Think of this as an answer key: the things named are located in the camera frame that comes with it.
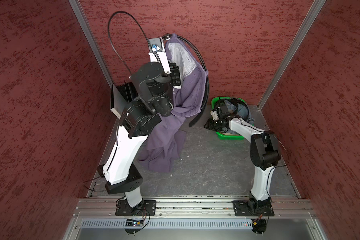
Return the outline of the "black leather belt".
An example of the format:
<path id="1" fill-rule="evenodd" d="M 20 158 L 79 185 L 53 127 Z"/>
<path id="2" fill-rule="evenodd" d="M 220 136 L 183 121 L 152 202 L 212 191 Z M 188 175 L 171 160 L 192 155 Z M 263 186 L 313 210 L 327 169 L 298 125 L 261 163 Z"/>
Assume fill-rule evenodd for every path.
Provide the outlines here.
<path id="1" fill-rule="evenodd" d="M 209 72 L 201 52 L 186 38 L 176 34 L 163 36 L 170 63 L 180 70 L 181 87 L 174 88 L 175 108 L 172 114 L 192 118 L 189 127 L 201 119 L 209 99 Z"/>

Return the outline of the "purple trousers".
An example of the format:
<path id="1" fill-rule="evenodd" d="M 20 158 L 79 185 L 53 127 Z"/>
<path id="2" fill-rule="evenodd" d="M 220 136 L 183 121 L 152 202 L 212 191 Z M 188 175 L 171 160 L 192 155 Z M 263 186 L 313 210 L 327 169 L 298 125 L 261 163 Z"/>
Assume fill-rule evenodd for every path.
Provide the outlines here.
<path id="1" fill-rule="evenodd" d="M 149 171 L 168 173 L 174 161 L 180 158 L 186 140 L 186 132 L 181 126 L 188 118 L 176 117 L 172 111 L 154 127 L 138 157 L 140 164 Z"/>

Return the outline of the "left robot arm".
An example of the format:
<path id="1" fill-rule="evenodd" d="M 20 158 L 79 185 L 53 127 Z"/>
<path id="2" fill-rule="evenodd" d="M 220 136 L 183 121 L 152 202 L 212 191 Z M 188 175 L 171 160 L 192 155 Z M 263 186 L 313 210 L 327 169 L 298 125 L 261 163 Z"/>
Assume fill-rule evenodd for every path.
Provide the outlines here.
<path id="1" fill-rule="evenodd" d="M 132 74 L 131 81 L 138 96 L 125 105 L 117 124 L 115 144 L 107 162 L 98 166 L 98 173 L 106 179 L 109 195 L 123 193 L 131 209 L 140 209 L 143 177 L 133 161 L 154 127 L 163 117 L 171 116 L 173 87 L 181 84 L 180 70 L 175 63 L 169 63 L 166 72 L 162 64 L 150 62 Z"/>

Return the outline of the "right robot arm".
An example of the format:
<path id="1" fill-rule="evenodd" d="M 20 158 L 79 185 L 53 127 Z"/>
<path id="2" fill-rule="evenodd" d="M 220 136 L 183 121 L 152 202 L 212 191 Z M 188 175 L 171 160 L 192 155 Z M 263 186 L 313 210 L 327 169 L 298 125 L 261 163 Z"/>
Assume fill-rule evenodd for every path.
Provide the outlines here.
<path id="1" fill-rule="evenodd" d="M 215 107 L 211 110 L 211 116 L 205 124 L 206 129 L 221 134 L 240 135 L 250 143 L 250 158 L 255 166 L 255 175 L 248 209 L 253 215 L 268 212 L 272 207 L 269 188 L 273 171 L 282 157 L 275 133 L 253 126 L 247 106 L 232 109 Z"/>

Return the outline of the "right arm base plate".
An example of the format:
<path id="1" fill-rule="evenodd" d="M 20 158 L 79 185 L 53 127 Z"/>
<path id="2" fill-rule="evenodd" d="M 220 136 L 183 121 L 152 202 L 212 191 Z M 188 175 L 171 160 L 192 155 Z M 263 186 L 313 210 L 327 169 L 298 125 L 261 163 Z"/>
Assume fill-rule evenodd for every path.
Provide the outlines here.
<path id="1" fill-rule="evenodd" d="M 233 201 L 236 217 L 274 217 L 275 213 L 270 201 Z"/>

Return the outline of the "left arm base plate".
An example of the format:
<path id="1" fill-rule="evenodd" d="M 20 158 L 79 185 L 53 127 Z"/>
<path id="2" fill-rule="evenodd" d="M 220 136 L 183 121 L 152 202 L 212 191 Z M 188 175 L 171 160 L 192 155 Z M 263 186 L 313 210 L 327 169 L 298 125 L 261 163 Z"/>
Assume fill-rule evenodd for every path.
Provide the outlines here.
<path id="1" fill-rule="evenodd" d="M 141 216 L 152 217 L 156 212 L 157 201 L 143 200 L 135 207 L 131 207 L 126 199 L 121 199 L 116 203 L 116 216 Z"/>

